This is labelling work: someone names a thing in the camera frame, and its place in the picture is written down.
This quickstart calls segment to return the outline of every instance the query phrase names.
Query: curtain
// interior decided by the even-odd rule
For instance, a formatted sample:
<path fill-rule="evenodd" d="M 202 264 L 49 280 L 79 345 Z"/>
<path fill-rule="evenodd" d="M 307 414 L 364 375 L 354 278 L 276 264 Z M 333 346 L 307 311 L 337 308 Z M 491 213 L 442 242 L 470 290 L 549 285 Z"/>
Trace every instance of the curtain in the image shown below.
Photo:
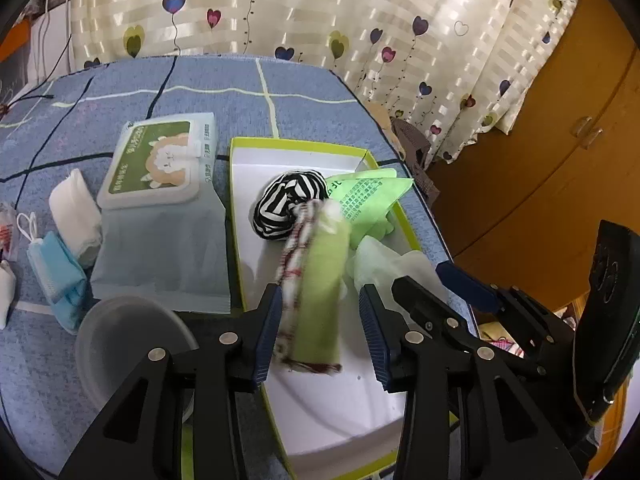
<path fill-rule="evenodd" d="M 576 1 L 71 0 L 71 27 L 76 66 L 237 53 L 325 67 L 422 131 L 428 164 L 510 110 L 508 131 Z"/>

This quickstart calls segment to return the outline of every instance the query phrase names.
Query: cabinet door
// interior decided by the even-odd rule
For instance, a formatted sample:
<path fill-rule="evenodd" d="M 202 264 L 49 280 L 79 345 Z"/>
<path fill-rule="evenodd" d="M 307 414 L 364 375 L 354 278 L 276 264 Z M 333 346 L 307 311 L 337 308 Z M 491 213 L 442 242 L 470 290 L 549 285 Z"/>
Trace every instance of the cabinet door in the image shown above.
<path fill-rule="evenodd" d="M 583 145 L 503 222 L 456 258 L 481 280 L 517 285 L 549 308 L 589 290 L 598 225 L 640 233 L 640 54 Z"/>
<path fill-rule="evenodd" d="M 577 142 L 572 130 L 580 118 L 597 120 L 634 47 L 607 0 L 580 0 L 510 135 L 494 129 L 453 164 L 432 166 L 428 175 L 440 190 L 433 213 L 452 254 L 482 237 L 562 164 Z"/>

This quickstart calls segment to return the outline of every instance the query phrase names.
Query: blue face mask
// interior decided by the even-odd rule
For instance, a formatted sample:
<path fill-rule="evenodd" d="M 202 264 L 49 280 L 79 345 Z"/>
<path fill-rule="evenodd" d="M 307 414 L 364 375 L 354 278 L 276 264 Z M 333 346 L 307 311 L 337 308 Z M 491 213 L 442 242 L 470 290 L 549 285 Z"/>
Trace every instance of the blue face mask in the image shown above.
<path fill-rule="evenodd" d="M 20 218 L 29 222 L 27 233 Z M 86 291 L 86 275 L 60 238 L 49 231 L 38 238 L 35 213 L 20 213 L 18 229 L 30 241 L 27 257 L 54 316 L 67 332 L 76 334 L 84 316 L 82 300 Z"/>

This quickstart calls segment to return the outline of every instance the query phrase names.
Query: cartoon alpaca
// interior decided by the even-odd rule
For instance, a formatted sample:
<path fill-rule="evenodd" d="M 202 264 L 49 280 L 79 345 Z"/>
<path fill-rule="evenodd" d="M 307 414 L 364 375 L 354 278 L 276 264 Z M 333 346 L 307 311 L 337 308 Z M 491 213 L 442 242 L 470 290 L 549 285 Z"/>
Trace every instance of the cartoon alpaca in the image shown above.
<path fill-rule="evenodd" d="M 187 144 L 189 134 L 179 134 L 172 137 L 158 137 L 149 143 L 153 147 L 145 162 L 148 171 L 140 180 L 148 182 L 151 189 L 157 189 L 162 184 L 181 186 L 184 184 L 185 169 L 190 160 Z"/>

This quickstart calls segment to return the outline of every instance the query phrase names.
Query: plastic bowl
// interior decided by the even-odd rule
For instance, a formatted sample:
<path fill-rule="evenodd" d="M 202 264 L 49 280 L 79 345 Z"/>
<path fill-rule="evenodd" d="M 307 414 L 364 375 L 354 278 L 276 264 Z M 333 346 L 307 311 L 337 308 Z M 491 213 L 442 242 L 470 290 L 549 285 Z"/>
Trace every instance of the plastic bowl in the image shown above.
<path fill-rule="evenodd" d="M 178 316 L 153 301 L 121 296 L 94 305 L 78 331 L 76 366 L 98 410 L 153 348 L 177 354 L 195 350 L 198 344 Z M 183 420 L 193 412 L 193 394 L 185 403 Z"/>

